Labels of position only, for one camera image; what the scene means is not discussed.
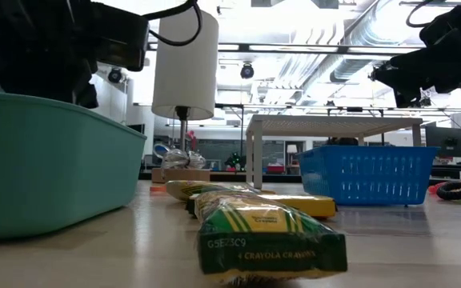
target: computer monitor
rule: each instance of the computer monitor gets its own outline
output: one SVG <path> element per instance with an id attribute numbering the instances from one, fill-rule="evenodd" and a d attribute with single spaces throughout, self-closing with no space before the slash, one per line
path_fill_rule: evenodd
<path id="1" fill-rule="evenodd" d="M 426 146 L 440 147 L 440 157 L 461 157 L 461 129 L 426 126 Z"/>

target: white lamp shade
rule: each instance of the white lamp shade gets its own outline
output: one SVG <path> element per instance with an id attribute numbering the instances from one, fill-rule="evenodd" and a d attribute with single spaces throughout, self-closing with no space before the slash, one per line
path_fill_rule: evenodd
<path id="1" fill-rule="evenodd" d="M 198 27 L 192 9 L 164 18 L 159 34 L 173 41 L 192 37 Z M 218 64 L 218 22 L 202 12 L 202 30 L 191 44 L 182 47 L 158 43 L 152 112 L 165 118 L 178 118 L 176 106 L 190 107 L 188 120 L 214 115 L 214 90 Z"/>
<path id="2" fill-rule="evenodd" d="M 298 149 L 296 149 L 296 145 L 290 144 L 287 146 L 287 153 L 298 153 Z"/>

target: cardboard box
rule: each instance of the cardboard box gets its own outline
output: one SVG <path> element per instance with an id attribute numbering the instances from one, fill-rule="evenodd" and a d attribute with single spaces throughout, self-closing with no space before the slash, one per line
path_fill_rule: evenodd
<path id="1" fill-rule="evenodd" d="M 152 170 L 153 183 L 166 183 L 173 180 L 210 181 L 209 170 L 196 169 L 165 169 L 164 177 L 161 168 Z"/>

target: white table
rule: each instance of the white table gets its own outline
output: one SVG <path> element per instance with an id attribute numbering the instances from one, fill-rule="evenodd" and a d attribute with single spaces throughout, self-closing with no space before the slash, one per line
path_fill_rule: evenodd
<path id="1" fill-rule="evenodd" d="M 421 146 L 422 123 L 421 118 L 256 114 L 247 128 L 247 182 L 263 186 L 263 136 L 346 137 L 363 145 L 365 137 L 411 127 L 414 146 Z"/>

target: black camera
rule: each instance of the black camera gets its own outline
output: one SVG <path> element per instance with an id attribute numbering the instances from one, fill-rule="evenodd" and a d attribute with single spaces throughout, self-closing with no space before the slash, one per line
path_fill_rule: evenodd
<path id="1" fill-rule="evenodd" d="M 241 68 L 241 78 L 250 79 L 254 77 L 254 68 L 251 63 L 245 63 Z"/>
<path id="2" fill-rule="evenodd" d="M 126 80 L 126 77 L 122 74 L 122 69 L 111 68 L 111 72 L 108 74 L 108 81 L 119 84 Z"/>

